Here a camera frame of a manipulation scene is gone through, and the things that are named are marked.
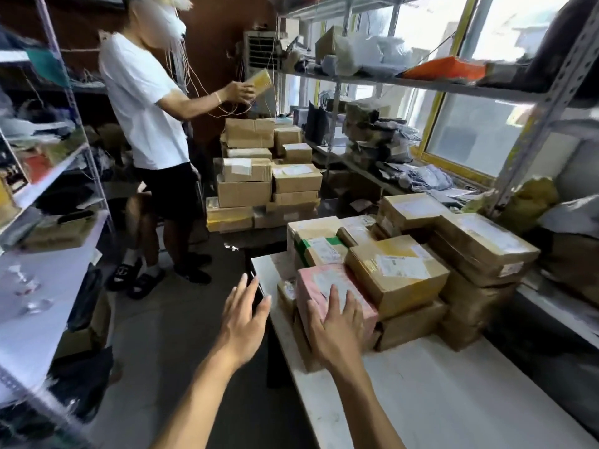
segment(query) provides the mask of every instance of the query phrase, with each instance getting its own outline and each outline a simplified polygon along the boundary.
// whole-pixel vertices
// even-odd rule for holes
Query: left hand
[[[214,346],[215,355],[222,355],[234,372],[256,354],[264,337],[266,318],[270,312],[271,297],[265,296],[252,317],[258,277],[247,284],[243,274],[225,302],[221,332]]]
[[[191,162],[189,164],[191,165],[191,170],[193,174],[196,178],[198,178],[198,181],[202,181],[202,175],[199,174],[198,169]]]

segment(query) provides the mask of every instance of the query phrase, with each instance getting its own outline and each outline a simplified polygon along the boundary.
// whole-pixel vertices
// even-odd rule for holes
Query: t-shirt sleeve
[[[177,84],[153,56],[115,47],[102,58],[104,72],[145,105],[153,105]]]

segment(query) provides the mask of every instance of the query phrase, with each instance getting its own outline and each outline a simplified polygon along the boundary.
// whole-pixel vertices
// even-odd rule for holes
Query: black shorts
[[[198,178],[191,162],[162,170],[135,170],[139,179],[146,183],[146,190],[152,192],[152,203],[158,216],[178,222],[198,217]]]

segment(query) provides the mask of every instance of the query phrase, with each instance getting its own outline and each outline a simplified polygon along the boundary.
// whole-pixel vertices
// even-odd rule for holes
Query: orange package
[[[478,80],[485,76],[484,65],[474,65],[456,57],[438,58],[405,71],[401,78],[414,80],[458,79]]]

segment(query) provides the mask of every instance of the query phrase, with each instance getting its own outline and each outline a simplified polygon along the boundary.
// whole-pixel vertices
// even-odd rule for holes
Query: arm
[[[363,335],[362,306],[348,292],[343,313],[337,287],[331,287],[329,309],[324,323],[318,309],[308,301],[310,345],[331,372],[349,432],[356,449],[406,449],[380,406],[368,372],[364,368],[359,340]]]
[[[203,449],[214,424],[223,393],[233,373],[258,350],[270,311],[266,296],[251,316],[251,304],[258,288],[254,278],[246,287],[247,275],[241,276],[225,302],[221,332],[216,344],[199,365],[183,401],[150,449]]]
[[[243,102],[250,104],[255,97],[254,85],[245,82],[231,82],[225,88],[219,89],[204,97],[190,99],[180,89],[172,89],[156,104],[177,120],[190,120],[208,113],[223,102]]]

